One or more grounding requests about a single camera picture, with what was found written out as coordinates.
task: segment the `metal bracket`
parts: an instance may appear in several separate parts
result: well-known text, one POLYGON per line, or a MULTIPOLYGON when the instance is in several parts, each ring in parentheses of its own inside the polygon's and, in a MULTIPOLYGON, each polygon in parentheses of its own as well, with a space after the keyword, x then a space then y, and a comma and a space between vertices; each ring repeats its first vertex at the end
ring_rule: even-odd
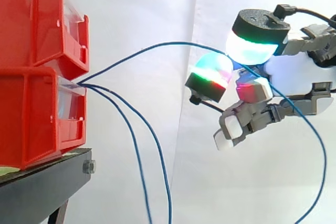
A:
MULTIPOLYGON (((321 98, 331 97, 331 82, 313 83, 312 90, 307 95, 289 97, 296 107, 304 115, 317 115, 317 101, 321 98)), ((291 107, 287 100, 283 99, 280 105, 284 108, 286 116, 299 116, 299 114, 291 107)))

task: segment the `blue wire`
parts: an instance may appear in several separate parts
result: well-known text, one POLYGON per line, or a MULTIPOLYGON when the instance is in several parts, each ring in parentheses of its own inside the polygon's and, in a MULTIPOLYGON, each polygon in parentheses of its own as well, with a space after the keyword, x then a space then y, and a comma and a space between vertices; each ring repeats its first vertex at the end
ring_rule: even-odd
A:
POLYGON ((136 142, 136 138, 135 138, 135 133, 133 131, 133 128, 129 122, 129 120, 127 119, 127 117, 125 116, 125 114, 122 112, 122 110, 119 108, 119 106, 110 98, 108 97, 107 95, 105 95, 104 93, 100 92, 99 90, 93 88, 93 87, 87 87, 91 90, 93 90, 94 92, 100 94, 102 97, 105 97, 107 100, 109 100, 114 106, 115 108, 119 111, 119 113, 121 114, 121 116, 123 117, 123 119, 125 120, 130 132, 131 132, 131 135, 132 135, 132 138, 133 138, 133 144, 134 144, 134 148, 135 148, 135 152, 136 152, 136 158, 138 159, 138 165, 139 165, 139 170, 140 170, 140 176, 141 176, 141 183, 142 183, 142 188, 143 188, 143 192, 144 192, 144 195, 145 195, 145 203, 146 203, 146 209, 147 209, 147 215, 148 215, 148 221, 149 221, 149 224, 153 224, 152 222, 152 216, 151 216, 151 211, 150 211, 150 207, 149 207, 149 200, 148 200, 148 194, 147 194, 147 188, 146 188, 146 182, 145 182, 145 177, 144 177, 144 174, 143 174, 143 169, 142 169, 142 163, 141 163, 141 158, 140 158, 140 153, 139 153, 139 149, 138 149, 138 144, 136 142))
POLYGON ((114 91, 109 90, 109 89, 107 89, 105 87, 102 87, 102 86, 99 86, 99 85, 95 85, 95 84, 85 83, 85 84, 82 84, 82 86, 87 87, 87 88, 91 87, 91 88, 101 89, 101 90, 104 90, 106 92, 109 92, 110 94, 114 95, 119 100, 121 100, 127 107, 129 107, 135 114, 137 114, 141 118, 141 120, 147 125, 148 129, 150 130, 150 132, 152 133, 152 135, 155 139, 155 143, 156 143, 156 146, 158 148, 157 150, 159 151, 159 156, 160 156, 160 160, 161 160, 161 167, 162 167, 162 172, 163 172, 163 177, 164 177, 164 183, 165 183, 166 193, 167 193, 167 198, 168 198, 168 208, 169 208, 168 223, 171 224, 172 223, 172 197, 171 197, 170 188, 169 188, 168 175, 167 175, 167 170, 166 170, 166 166, 165 166, 165 162, 164 162, 164 157, 163 157, 160 141, 159 141, 156 133, 154 132, 154 129, 152 128, 151 124, 146 120, 146 118, 138 110, 136 110, 129 102, 127 102, 122 96, 118 95, 114 91))
MULTIPOLYGON (((227 56, 231 61, 234 61, 229 55, 227 55, 226 53, 224 53, 223 51, 220 51, 216 48, 212 48, 212 47, 208 47, 208 46, 204 46, 204 45, 200 45, 200 44, 197 44, 197 43, 193 43, 193 42, 185 42, 185 41, 172 41, 172 42, 164 42, 164 43, 159 43, 159 44, 156 44, 156 45, 153 45, 153 46, 150 46, 150 47, 147 47, 145 49, 142 49, 122 60, 119 60, 117 61, 116 63, 108 66, 107 68, 95 73, 95 74, 92 74, 91 76, 83 79, 82 81, 80 81, 78 84, 83 84, 84 82, 96 77, 96 76, 99 76, 107 71, 109 71, 110 69, 116 67, 117 65, 119 64, 122 64, 123 62, 127 61, 127 60, 130 60, 140 54, 143 54, 144 52, 147 52, 147 51, 150 51, 154 48, 157 48, 157 47, 163 47, 163 46, 172 46, 172 45, 185 45, 185 46, 193 46, 193 47, 198 47, 198 48, 203 48, 203 49, 206 49, 206 50, 209 50, 209 51, 213 51, 213 52, 217 52, 219 54, 222 54, 222 55, 225 55, 227 56)), ((241 66, 246 69, 248 72, 250 72, 251 74, 253 74, 255 77, 257 78, 260 78, 262 76, 260 76, 259 74, 255 73, 252 69, 250 69, 248 66, 246 65, 242 65, 241 66)), ((311 205, 311 207, 302 215, 302 217, 300 217, 296 222, 295 224, 298 224, 300 222, 302 222, 304 220, 304 218, 306 218, 306 216, 311 213, 311 211, 314 209, 314 207, 316 206, 317 202, 319 201, 320 197, 321 197, 321 194, 322 194, 322 191, 323 191, 323 188, 324 188, 324 184, 325 184, 325 177, 326 177, 326 174, 327 174, 327 151, 325 149, 325 146, 324 146, 324 143, 323 143, 323 140, 320 136, 320 134, 317 132, 317 130, 315 129, 315 127, 309 122, 309 120, 305 117, 305 115, 300 111, 299 108, 297 108, 294 103, 288 98, 286 97, 283 93, 281 93, 278 89, 276 89, 271 83, 269 84, 270 87, 275 91, 277 92, 279 95, 281 95, 285 100, 288 101, 288 103, 293 107, 293 109, 304 119, 304 121, 311 127, 311 129, 314 131, 315 135, 317 136, 319 142, 320 142, 320 145, 321 145, 321 148, 322 148, 322 151, 323 151, 323 159, 324 159, 324 165, 323 165, 323 174, 322 174, 322 182, 321 182, 321 186, 320 186, 320 189, 319 189, 319 192, 317 194, 317 197, 315 199, 315 201, 313 202, 313 204, 311 205)))

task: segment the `white wall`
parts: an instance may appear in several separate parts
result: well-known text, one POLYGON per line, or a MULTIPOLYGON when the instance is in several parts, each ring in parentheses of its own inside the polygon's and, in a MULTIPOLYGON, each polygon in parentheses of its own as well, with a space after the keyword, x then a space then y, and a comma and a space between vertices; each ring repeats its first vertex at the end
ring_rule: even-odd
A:
MULTIPOLYGON (((90 17, 91 72, 157 42, 187 40, 225 49, 240 9, 272 10, 288 3, 336 13, 333 0, 74 0, 90 17)), ((298 15, 297 26, 315 22, 298 15)), ((120 93, 153 124, 172 178, 174 224, 293 223, 312 203, 321 180, 322 151, 301 119, 286 119, 221 153, 212 134, 219 114, 192 106, 183 87, 188 65, 203 51, 157 49, 124 63, 92 82, 120 93)), ((221 101, 237 99, 234 83, 221 101)), ((329 153, 326 189, 305 223, 334 223, 336 156, 333 105, 312 122, 329 153)), ((167 223, 164 184, 154 141, 135 127, 145 167, 154 223, 167 223)), ((69 202, 66 223, 147 223, 132 140, 125 123, 103 98, 89 93, 88 143, 98 168, 69 202)))

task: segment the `black cable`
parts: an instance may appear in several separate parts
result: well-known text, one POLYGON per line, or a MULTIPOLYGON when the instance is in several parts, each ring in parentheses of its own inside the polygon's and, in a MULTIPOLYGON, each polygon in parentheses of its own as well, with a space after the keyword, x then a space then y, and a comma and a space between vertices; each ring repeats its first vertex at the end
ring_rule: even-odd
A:
POLYGON ((138 144, 136 142, 135 133, 134 133, 134 130, 133 130, 131 124, 130 124, 130 121, 127 119, 126 115, 119 108, 119 106, 117 105, 117 103, 114 102, 110 97, 108 97, 107 95, 105 95, 104 93, 100 92, 99 90, 97 90, 97 89, 95 89, 93 87, 87 86, 87 88, 91 89, 92 91, 96 92, 97 94, 99 94, 102 97, 104 97, 107 100, 109 100, 115 106, 115 108, 118 110, 118 112, 121 114, 121 116, 123 117, 125 123, 127 124, 128 128, 129 128, 129 130, 131 132, 131 135, 132 135, 132 138, 133 138, 133 144, 134 144, 135 153, 137 154, 136 158, 138 160, 138 165, 139 165, 139 170, 140 170, 140 177, 141 177, 141 183, 142 183, 142 188, 143 188, 143 192, 144 192, 144 196, 145 196, 145 203, 146 203, 148 221, 149 221, 150 224, 152 224, 153 221, 152 221, 151 211, 150 211, 150 207, 149 207, 149 199, 148 199, 147 187, 146 187, 145 177, 144 177, 143 168, 142 168, 142 162, 141 162, 141 158, 140 158, 138 144))
POLYGON ((219 107, 216 107, 215 105, 212 105, 211 103, 208 103, 206 101, 201 101, 201 104, 205 105, 205 106, 208 106, 209 108, 213 109, 213 110, 216 110, 218 111, 219 113, 223 113, 224 110, 222 110, 221 108, 219 107))
POLYGON ((308 10, 308 9, 305 9, 305 8, 296 8, 296 12, 297 13, 305 13, 305 14, 309 14, 311 16, 314 16, 316 18, 319 18, 325 22, 327 22, 332 28, 335 28, 336 29, 336 22, 333 21, 332 19, 328 18, 328 17, 325 17, 323 16, 322 14, 319 14, 317 12, 314 12, 313 10, 308 10))

